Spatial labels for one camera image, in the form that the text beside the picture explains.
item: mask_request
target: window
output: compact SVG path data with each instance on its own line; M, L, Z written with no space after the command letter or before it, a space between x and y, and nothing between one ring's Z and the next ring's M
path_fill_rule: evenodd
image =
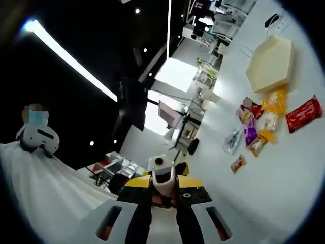
M165 61L155 79L187 92L197 71L197 67L171 57Z
M155 102L162 101L173 109L177 109L180 105L180 102L176 101L175 99L162 95L156 91L150 90L148 92L148 98ZM157 105L148 102L144 127L159 135L164 136L168 131L168 124L158 115L158 111L159 107Z

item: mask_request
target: monitor screen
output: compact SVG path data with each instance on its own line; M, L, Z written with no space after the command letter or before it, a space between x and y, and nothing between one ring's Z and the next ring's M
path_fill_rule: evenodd
M177 128L179 123L183 120L183 116L163 103L162 101L159 101L159 116L168 123L173 128Z

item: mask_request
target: white wall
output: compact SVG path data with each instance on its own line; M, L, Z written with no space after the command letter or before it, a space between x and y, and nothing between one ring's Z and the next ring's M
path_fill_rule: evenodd
M147 169L148 160L153 156L166 154L171 160L174 159L177 151L175 149L168 151L169 146L164 145L166 143L167 141L163 136L147 128L140 131L138 128L131 126L120 154Z

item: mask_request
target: food wrapper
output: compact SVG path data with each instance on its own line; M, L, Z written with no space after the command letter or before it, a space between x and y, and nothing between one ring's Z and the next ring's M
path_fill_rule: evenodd
M246 160L244 156L240 155L236 161L234 161L231 165L230 168L232 169L233 173L235 174L237 170L242 166L246 164Z
M257 137L257 131L254 127L244 129L246 146L249 146Z
M242 109L243 108L246 108L248 109L254 116L255 119L259 120L259 118L262 116L264 110L262 110L262 105L259 105L253 101L251 101L251 106L248 108L248 107L245 107L244 104L241 106Z
M321 117L322 112L323 110L321 108L321 105L317 100L317 97L314 95L312 99L308 100L299 108L285 116L289 127L289 132L293 133L300 127L306 125L318 117Z
M244 124L252 116L252 113L244 106L240 106L236 111L236 116L239 118L240 122Z
M260 130L258 132L258 135L265 137L270 143L277 143L278 142L278 138L270 131Z
M267 142L268 140L265 137L259 135L252 144L250 144L249 150L255 155L255 157L258 157Z
M240 129L233 129L225 138L222 149L232 155L239 144L241 135Z
M253 140L255 140L255 138L257 137L255 120L253 116L251 116L245 123L244 136L245 136L246 146L249 146L253 142Z
M262 101L262 110L285 115L287 110L287 86L266 95Z
M262 125L262 130L265 131L275 131L278 125L279 115L272 112L267 112L265 114L264 124Z

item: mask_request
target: ceiling light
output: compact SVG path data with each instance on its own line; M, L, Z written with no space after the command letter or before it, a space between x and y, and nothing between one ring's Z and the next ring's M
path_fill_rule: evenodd
M62 58L68 65L74 68L79 74L86 78L90 83L96 86L99 90L117 102L117 96L112 93L106 86L104 86L96 77L94 77L88 70L86 70L78 61L76 61L67 51L65 51L60 44L54 40L50 34L41 26L37 20L28 21L24 27L25 30L33 32L40 38L49 48L52 49L60 58Z
M168 1L168 23L167 23L167 49L166 56L169 58L169 43L171 38L171 17L172 17L172 0Z

